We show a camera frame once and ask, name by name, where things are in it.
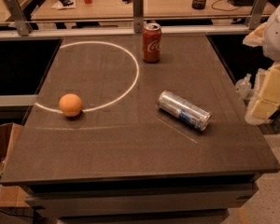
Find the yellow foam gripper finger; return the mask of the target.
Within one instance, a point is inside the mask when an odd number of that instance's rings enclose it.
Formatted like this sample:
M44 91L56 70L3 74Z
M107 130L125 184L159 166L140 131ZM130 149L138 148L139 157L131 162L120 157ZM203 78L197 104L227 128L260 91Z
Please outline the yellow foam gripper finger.
M260 69L255 80L253 96L250 99L245 121L260 125L280 106L280 62L274 62L268 70Z
M266 22L260 24L254 31L244 38L243 44L249 47L261 47L265 27Z

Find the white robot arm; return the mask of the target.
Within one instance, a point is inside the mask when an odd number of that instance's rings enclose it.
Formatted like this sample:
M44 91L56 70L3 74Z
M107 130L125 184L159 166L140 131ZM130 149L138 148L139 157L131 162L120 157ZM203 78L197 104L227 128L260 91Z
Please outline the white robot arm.
M247 123L260 125L280 107L280 5L243 43L250 47L262 46L263 55L273 61L270 68L256 74L253 95L245 113Z

